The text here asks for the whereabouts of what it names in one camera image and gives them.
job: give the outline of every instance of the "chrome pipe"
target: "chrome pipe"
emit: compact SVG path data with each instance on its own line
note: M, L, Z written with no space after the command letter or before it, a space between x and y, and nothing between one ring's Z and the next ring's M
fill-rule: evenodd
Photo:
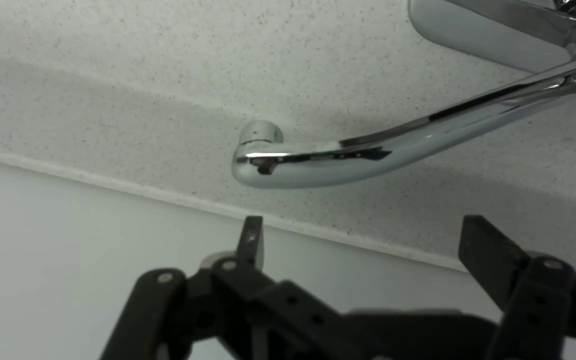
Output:
M377 176L505 126L576 93L576 61L524 77L383 132L321 144L283 144L271 121L241 130L232 173L255 188L312 188Z

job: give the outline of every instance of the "black metal frame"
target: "black metal frame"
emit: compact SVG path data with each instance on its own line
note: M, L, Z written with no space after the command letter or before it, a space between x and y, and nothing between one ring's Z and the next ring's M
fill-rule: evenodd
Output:
M261 217L249 215L236 251L190 279L143 274L102 360L184 360L204 337L240 360L558 360L576 337L573 268L525 253L481 215L466 215L460 260L504 310L497 325L457 311L338 314L264 276L261 242Z

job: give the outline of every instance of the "curved metal rod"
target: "curved metal rod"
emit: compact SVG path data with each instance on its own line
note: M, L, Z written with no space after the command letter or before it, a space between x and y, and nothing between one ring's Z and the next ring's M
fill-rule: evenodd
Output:
M576 61L383 132L321 144L281 144L271 121L252 121L233 152L233 178L258 188L354 181L401 168L576 93Z

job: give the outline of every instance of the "white wall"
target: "white wall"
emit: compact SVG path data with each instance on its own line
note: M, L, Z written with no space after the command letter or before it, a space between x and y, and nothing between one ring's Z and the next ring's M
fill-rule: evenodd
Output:
M241 219L0 166L0 358L97 358L136 276L191 274ZM497 315L462 271L265 228L265 268L338 310L463 307ZM222 358L214 343L195 358Z

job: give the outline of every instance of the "screw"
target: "screw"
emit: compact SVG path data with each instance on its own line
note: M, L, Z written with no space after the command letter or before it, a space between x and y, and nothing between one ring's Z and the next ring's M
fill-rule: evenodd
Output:
M227 261L224 261L222 268L224 268L225 271L236 270L236 260L227 260Z
M172 281L173 274L172 271L162 271L156 279L160 284Z
M564 268L564 264L562 261L558 261L558 260L544 260L544 265L546 268L549 268L549 270L562 270Z

